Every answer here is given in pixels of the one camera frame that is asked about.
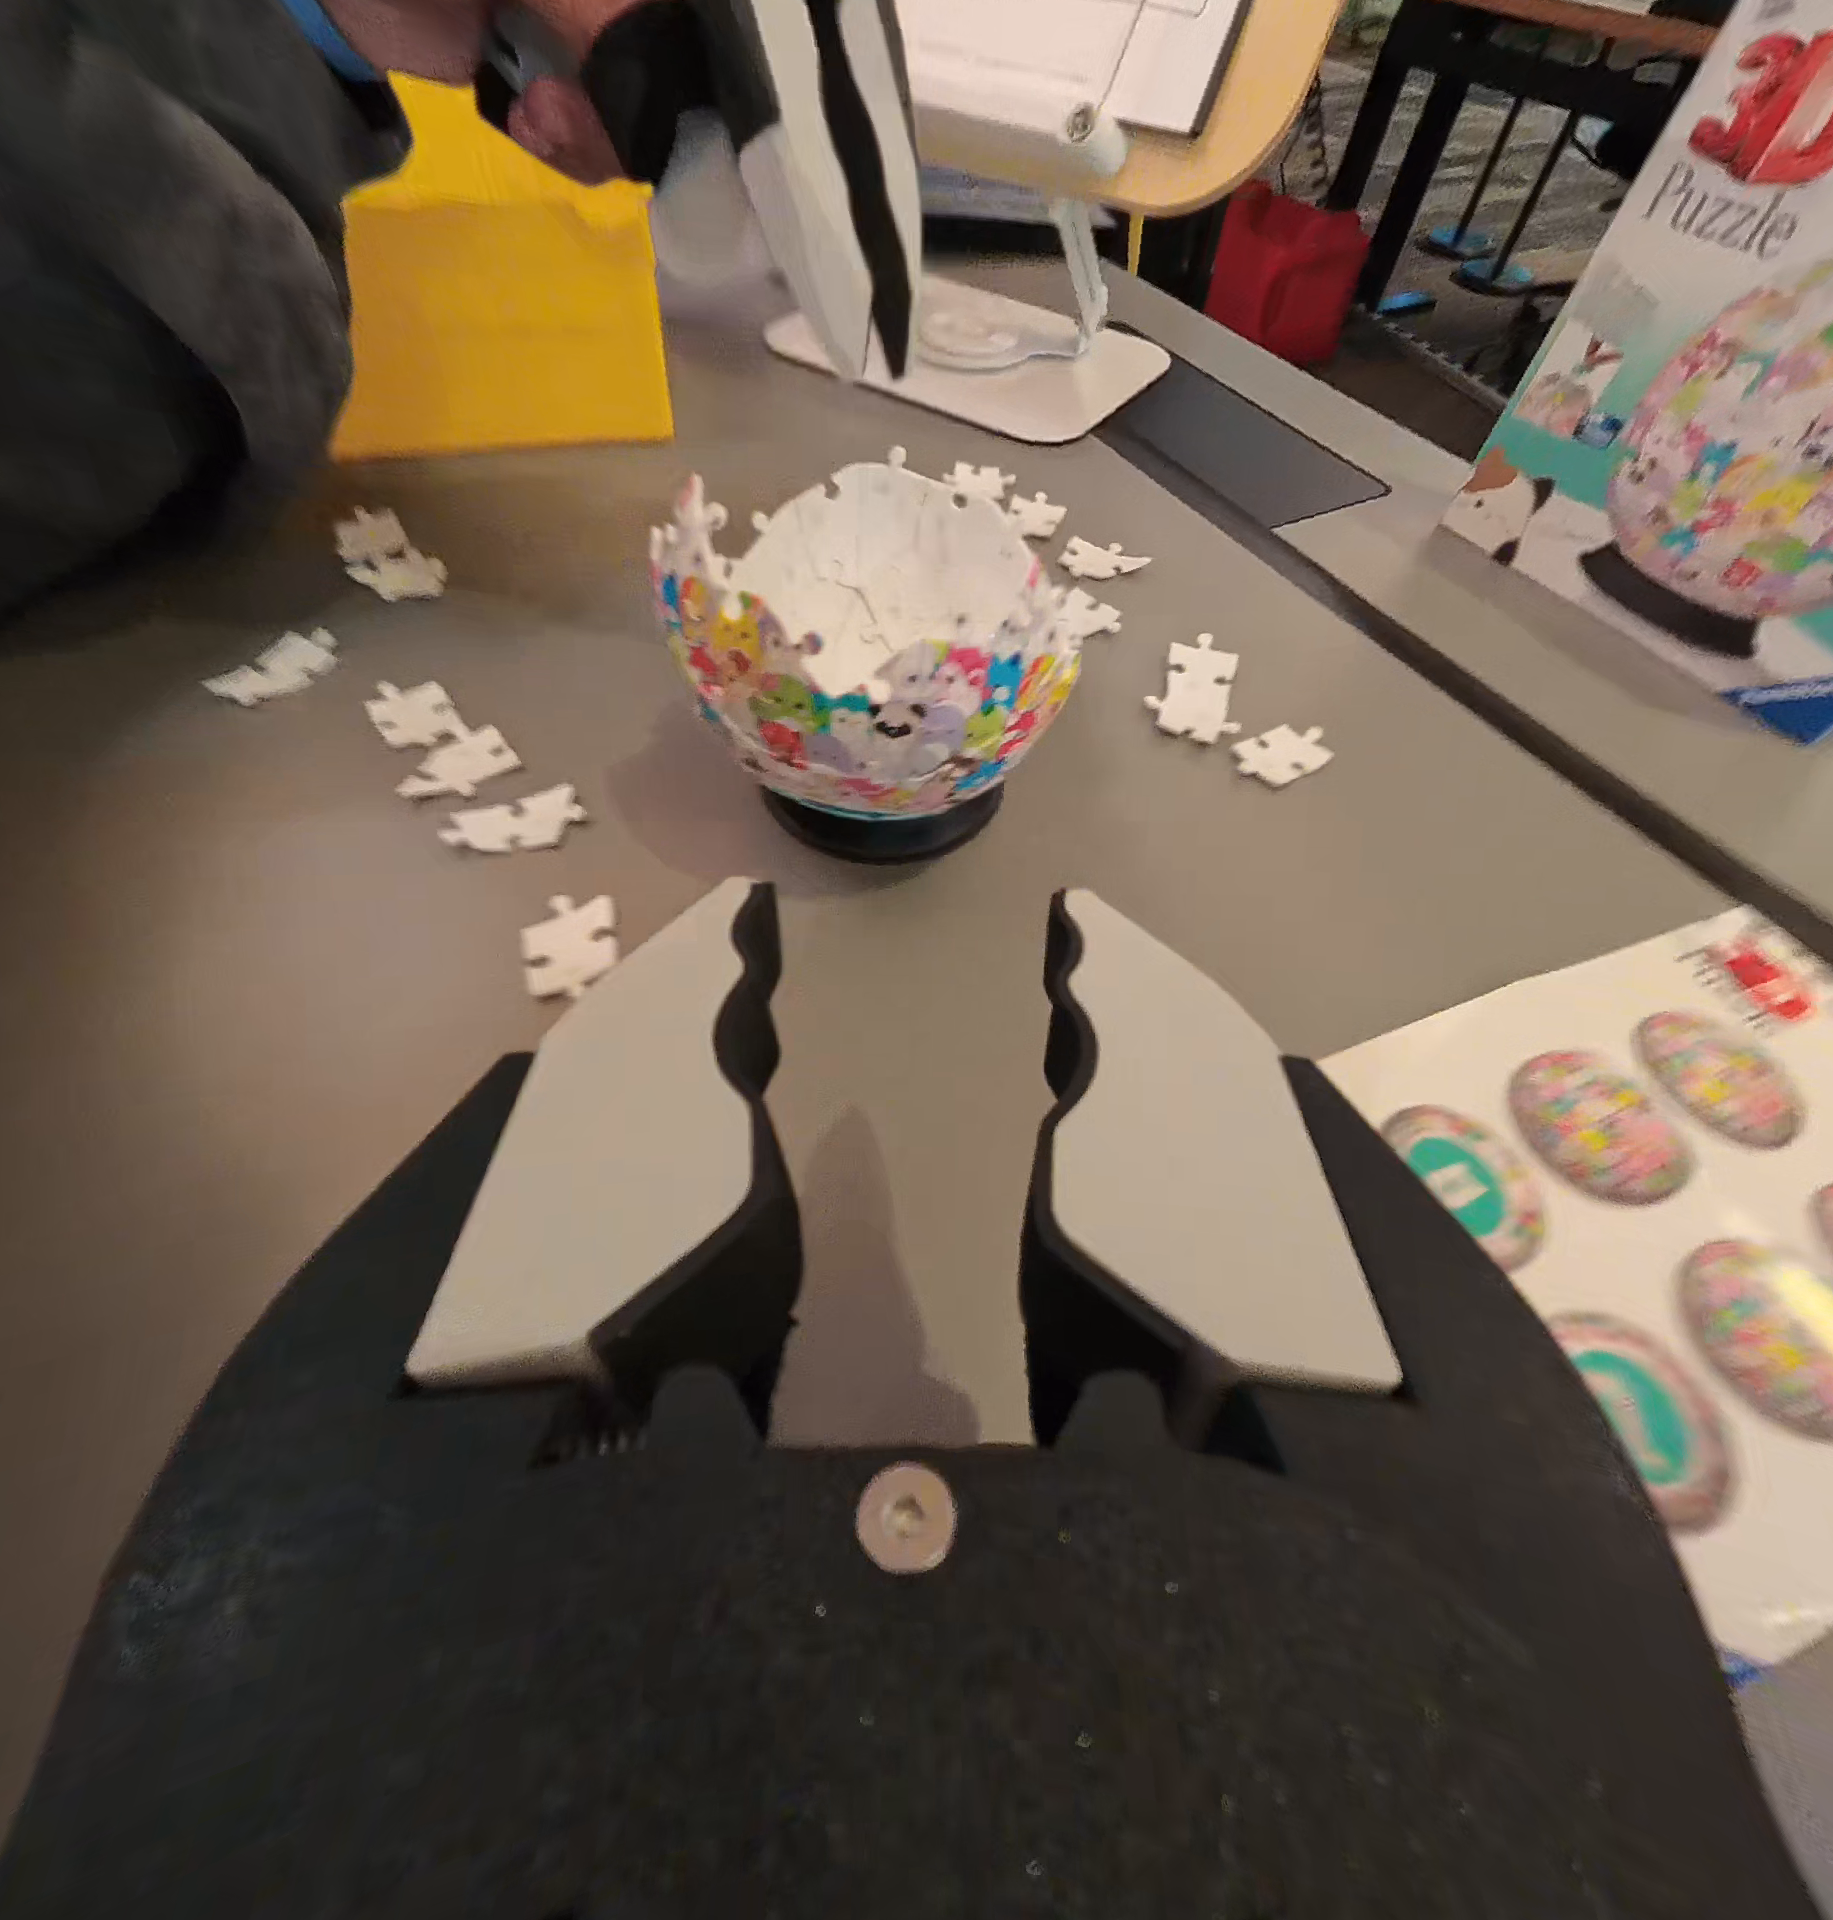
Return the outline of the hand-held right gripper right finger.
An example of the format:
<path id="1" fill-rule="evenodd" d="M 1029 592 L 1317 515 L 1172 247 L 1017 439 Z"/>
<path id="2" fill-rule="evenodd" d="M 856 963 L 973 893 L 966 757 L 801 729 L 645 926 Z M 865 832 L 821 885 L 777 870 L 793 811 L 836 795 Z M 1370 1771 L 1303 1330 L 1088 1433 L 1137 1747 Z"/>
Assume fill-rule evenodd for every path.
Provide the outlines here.
<path id="1" fill-rule="evenodd" d="M 1029 1392 L 1137 1369 L 1392 1396 L 1376 1308 L 1271 1034 L 1088 889 L 1047 905 L 1041 1116 L 1024 1199 Z"/>

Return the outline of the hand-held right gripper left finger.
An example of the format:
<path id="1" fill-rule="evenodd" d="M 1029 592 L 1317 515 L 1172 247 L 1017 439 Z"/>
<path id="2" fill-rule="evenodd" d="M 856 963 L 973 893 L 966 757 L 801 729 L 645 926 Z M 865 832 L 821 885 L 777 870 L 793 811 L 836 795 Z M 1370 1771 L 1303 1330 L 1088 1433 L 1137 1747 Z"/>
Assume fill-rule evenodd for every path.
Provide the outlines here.
<path id="1" fill-rule="evenodd" d="M 419 1392 L 721 1369 L 772 1396 L 806 1230 L 765 1110 L 777 889 L 724 880 L 543 1038 L 407 1348 Z"/>

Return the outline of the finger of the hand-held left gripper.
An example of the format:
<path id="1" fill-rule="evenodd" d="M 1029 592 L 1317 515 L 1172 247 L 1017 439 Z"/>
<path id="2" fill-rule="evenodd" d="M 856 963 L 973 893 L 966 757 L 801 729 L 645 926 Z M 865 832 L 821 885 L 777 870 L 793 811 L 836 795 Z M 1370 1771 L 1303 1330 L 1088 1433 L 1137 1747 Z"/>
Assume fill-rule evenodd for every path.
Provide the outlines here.
<path id="1" fill-rule="evenodd" d="M 853 198 L 853 240 L 871 282 L 871 332 L 890 379 L 905 379 L 922 277 L 922 163 L 891 0 L 811 0 L 818 93 L 836 174 Z"/>
<path id="2" fill-rule="evenodd" d="M 757 233 L 828 366 L 861 379 L 873 284 L 821 93 L 821 45 L 806 0 L 711 0 L 716 112 L 731 133 Z"/>

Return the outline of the puzzle pieces group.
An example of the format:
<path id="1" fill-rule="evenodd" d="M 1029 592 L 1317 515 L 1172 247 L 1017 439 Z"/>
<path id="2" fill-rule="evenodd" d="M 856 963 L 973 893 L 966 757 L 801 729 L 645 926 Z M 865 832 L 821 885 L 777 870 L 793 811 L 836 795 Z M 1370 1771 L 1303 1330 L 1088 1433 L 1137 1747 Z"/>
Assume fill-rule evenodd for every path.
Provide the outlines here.
<path id="1" fill-rule="evenodd" d="M 965 502 L 996 506 L 1007 524 L 1029 544 L 1047 544 L 1068 524 L 1068 506 L 1047 502 L 1047 492 L 1017 494 L 1000 467 L 966 467 L 952 462 L 945 476 Z M 1088 544 L 1068 538 L 1054 560 L 1068 585 L 1054 587 L 1054 668 L 1047 668 L 1047 707 L 1056 707 L 1078 668 L 1078 652 L 1096 637 L 1118 637 L 1123 614 L 1097 603 L 1088 585 L 1118 585 L 1151 566 L 1151 554 L 1123 553 L 1123 544 Z M 1151 691 L 1139 707 L 1165 740 L 1188 740 L 1195 748 L 1230 748 L 1245 782 L 1263 782 L 1287 789 L 1293 782 L 1317 775 L 1331 762 L 1323 729 L 1263 729 L 1245 735 L 1230 717 L 1230 691 L 1240 676 L 1240 652 L 1216 650 L 1216 637 L 1194 637 L 1171 644 L 1165 652 L 1165 689 Z"/>

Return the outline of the partly built white puzzle ball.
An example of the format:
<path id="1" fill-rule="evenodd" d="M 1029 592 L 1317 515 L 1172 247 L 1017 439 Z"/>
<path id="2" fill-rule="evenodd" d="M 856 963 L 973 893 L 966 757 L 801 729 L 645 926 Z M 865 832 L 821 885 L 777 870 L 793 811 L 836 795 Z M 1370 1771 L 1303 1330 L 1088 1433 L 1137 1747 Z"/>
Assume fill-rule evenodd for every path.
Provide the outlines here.
<path id="1" fill-rule="evenodd" d="M 1123 614 L 1056 585 L 1000 467 L 884 459 L 747 517 L 688 473 L 645 538 L 652 609 L 703 719 L 777 802 L 941 829 L 1000 802 Z"/>

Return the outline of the colourful puzzle ball box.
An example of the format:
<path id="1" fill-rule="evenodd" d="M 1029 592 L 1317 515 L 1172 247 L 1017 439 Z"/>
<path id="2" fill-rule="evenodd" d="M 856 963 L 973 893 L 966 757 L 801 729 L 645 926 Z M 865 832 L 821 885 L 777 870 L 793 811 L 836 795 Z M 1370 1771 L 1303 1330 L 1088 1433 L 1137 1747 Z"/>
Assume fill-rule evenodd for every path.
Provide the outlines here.
<path id="1" fill-rule="evenodd" d="M 1732 10 L 1438 526 L 1833 735 L 1833 0 Z"/>

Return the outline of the person's left hand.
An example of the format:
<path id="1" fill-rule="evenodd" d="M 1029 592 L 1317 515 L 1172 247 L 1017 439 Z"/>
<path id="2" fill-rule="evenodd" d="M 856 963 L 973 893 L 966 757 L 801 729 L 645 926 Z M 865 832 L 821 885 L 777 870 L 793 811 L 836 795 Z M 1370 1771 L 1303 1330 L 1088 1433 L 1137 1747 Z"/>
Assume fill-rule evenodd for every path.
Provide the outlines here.
<path id="1" fill-rule="evenodd" d="M 336 35 L 373 71 L 414 75 L 432 84 L 467 84 L 490 26 L 490 0 L 329 0 Z M 624 19 L 631 0 L 531 0 L 526 16 L 578 66 L 600 35 Z M 531 80 L 503 117 L 503 135 L 552 174 L 600 186 L 624 176 L 618 149 L 583 93 L 572 80 Z"/>

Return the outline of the white clamp bar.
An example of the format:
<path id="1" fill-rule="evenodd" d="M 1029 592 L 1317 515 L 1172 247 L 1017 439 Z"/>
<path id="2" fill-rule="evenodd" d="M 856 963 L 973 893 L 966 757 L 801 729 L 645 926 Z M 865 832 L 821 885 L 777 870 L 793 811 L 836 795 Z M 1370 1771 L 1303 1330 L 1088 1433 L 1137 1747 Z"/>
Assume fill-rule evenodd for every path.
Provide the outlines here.
<path id="1" fill-rule="evenodd" d="M 918 93 L 911 140 L 922 163 L 1074 202 L 1103 202 L 1133 149 L 1096 101 L 965 93 Z"/>

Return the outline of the printed paper sheet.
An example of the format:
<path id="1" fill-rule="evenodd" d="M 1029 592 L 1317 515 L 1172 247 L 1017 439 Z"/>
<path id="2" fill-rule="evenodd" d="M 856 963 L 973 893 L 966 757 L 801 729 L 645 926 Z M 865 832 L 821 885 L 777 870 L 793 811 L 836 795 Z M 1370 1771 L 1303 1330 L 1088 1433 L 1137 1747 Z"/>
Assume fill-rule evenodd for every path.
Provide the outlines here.
<path id="1" fill-rule="evenodd" d="M 903 0 L 918 108 L 1056 133 L 1074 108 L 1195 135 L 1247 0 Z"/>

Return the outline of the yellow plastic bin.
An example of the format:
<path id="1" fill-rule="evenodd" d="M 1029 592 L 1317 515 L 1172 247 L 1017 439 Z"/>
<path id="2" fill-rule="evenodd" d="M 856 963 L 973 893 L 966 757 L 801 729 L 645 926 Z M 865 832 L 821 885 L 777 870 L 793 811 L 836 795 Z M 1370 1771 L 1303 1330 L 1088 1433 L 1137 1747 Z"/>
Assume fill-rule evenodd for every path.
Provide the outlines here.
<path id="1" fill-rule="evenodd" d="M 664 443 L 674 402 L 645 186 L 578 186 L 391 80 L 412 153 L 344 198 L 349 397 L 336 462 Z"/>

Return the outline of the blue wristband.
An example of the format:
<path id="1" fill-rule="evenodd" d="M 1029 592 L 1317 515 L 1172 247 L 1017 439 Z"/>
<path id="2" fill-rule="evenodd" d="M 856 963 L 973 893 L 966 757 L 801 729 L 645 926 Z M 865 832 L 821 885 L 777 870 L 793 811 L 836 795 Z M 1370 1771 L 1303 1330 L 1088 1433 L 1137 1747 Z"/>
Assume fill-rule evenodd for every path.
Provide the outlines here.
<path id="1" fill-rule="evenodd" d="M 383 84 L 383 71 L 353 53 L 323 0 L 280 0 L 280 10 L 343 84 Z"/>

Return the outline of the wooden document board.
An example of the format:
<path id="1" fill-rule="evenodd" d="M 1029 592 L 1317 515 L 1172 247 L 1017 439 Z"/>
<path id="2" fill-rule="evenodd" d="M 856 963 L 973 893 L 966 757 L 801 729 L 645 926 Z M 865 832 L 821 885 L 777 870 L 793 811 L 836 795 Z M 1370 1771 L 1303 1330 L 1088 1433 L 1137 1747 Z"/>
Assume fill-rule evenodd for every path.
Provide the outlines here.
<path id="1" fill-rule="evenodd" d="M 1342 19 L 1331 0 L 1247 5 L 1195 135 L 1129 133 L 1129 167 L 1103 202 L 1129 214 L 1194 214 L 1257 176 L 1293 128 Z"/>

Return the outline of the red bin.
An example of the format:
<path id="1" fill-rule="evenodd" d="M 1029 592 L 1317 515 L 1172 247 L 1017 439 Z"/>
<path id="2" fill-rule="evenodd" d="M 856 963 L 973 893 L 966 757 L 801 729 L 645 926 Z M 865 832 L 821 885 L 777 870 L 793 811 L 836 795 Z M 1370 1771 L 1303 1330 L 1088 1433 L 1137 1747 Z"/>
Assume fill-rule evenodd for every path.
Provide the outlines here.
<path id="1" fill-rule="evenodd" d="M 1293 202 L 1263 176 L 1240 184 L 1200 314 L 1293 367 L 1317 367 L 1338 357 L 1366 247 L 1358 210 Z"/>

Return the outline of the printed instruction leaflet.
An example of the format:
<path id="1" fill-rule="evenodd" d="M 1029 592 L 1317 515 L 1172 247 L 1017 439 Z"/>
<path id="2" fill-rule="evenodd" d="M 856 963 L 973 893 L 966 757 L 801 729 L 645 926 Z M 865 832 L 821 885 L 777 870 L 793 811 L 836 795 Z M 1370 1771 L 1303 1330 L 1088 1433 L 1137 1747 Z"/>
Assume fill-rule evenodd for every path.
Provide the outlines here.
<path id="1" fill-rule="evenodd" d="M 1718 1651 L 1833 1633 L 1833 967 L 1732 905 L 1323 1074 L 1554 1330 Z"/>

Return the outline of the dark grey table flap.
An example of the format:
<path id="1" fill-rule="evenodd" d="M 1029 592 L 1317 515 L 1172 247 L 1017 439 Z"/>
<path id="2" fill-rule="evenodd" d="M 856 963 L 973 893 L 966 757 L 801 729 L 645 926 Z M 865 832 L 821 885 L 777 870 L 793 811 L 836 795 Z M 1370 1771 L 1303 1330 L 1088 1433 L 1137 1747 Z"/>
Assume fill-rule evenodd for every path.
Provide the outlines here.
<path id="1" fill-rule="evenodd" d="M 1097 426 L 1097 443 L 1144 476 L 1185 485 L 1188 502 L 1223 506 L 1271 532 L 1390 494 L 1390 483 L 1185 357 Z"/>

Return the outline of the background wooden table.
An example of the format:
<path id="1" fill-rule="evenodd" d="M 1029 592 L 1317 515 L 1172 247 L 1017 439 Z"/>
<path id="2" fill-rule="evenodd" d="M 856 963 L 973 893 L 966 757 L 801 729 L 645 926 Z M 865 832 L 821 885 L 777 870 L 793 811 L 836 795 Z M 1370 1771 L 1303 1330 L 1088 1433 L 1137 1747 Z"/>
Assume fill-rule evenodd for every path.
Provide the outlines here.
<path id="1" fill-rule="evenodd" d="M 1512 282 L 1529 214 L 1540 210 L 1559 163 L 1584 153 L 1610 176 L 1632 184 L 1649 146 L 1658 140 L 1669 112 L 1699 80 L 1710 53 L 1727 0 L 1653 0 L 1653 5 L 1559 5 L 1559 0 L 1406 0 L 1382 26 L 1382 45 L 1366 75 L 1360 108 L 1342 158 L 1331 167 L 1328 210 L 1358 214 L 1370 174 L 1382 153 L 1401 87 L 1422 75 L 1425 93 L 1416 128 L 1401 140 L 1382 210 L 1366 240 L 1366 262 L 1358 282 L 1360 314 L 1422 314 L 1422 295 L 1390 295 L 1392 272 L 1422 245 L 1422 210 L 1429 184 L 1449 153 L 1456 128 L 1472 93 L 1504 108 L 1504 128 L 1463 198 L 1463 226 L 1472 226 L 1483 192 L 1529 108 L 1559 112 L 1559 135 L 1529 184 L 1503 251 L 1477 259 L 1463 247 L 1466 230 L 1456 233 L 1449 259 L 1477 265 L 1477 295 L 1517 295 L 1529 282 Z"/>

